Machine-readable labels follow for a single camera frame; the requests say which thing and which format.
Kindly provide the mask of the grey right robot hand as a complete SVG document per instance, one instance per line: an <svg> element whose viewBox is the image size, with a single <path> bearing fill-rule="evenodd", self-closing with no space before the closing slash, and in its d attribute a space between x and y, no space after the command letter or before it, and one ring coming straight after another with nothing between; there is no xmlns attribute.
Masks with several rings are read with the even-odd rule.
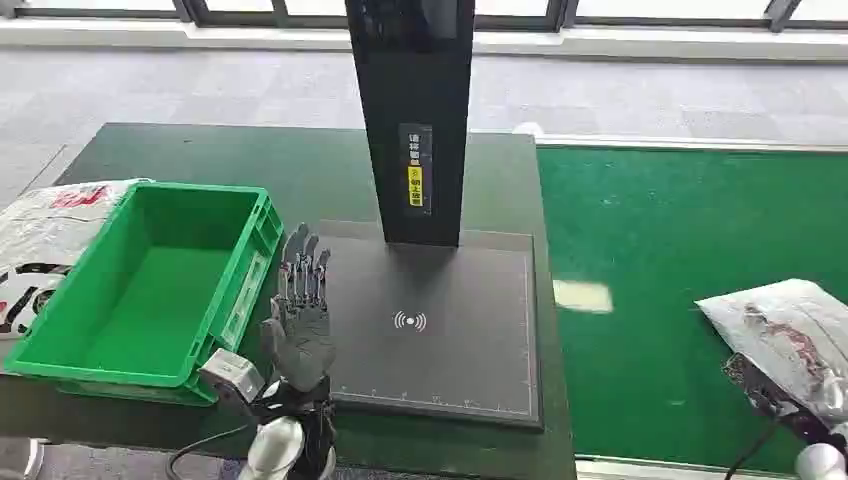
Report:
<svg viewBox="0 0 848 480"><path fill-rule="evenodd" d="M803 403L786 393L747 356L733 353L722 367L730 381L740 387L752 406L776 419L808 445L826 443L846 451L847 439L814 415Z"/></svg>

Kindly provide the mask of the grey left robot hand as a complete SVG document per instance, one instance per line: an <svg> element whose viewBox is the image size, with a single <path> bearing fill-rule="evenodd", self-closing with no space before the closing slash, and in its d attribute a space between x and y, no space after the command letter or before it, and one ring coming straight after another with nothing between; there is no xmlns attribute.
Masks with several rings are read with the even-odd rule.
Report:
<svg viewBox="0 0 848 480"><path fill-rule="evenodd" d="M328 249L307 224L288 234L277 272L271 316L260 324L272 384L287 383L299 392L315 389L336 357L327 301Z"/></svg>

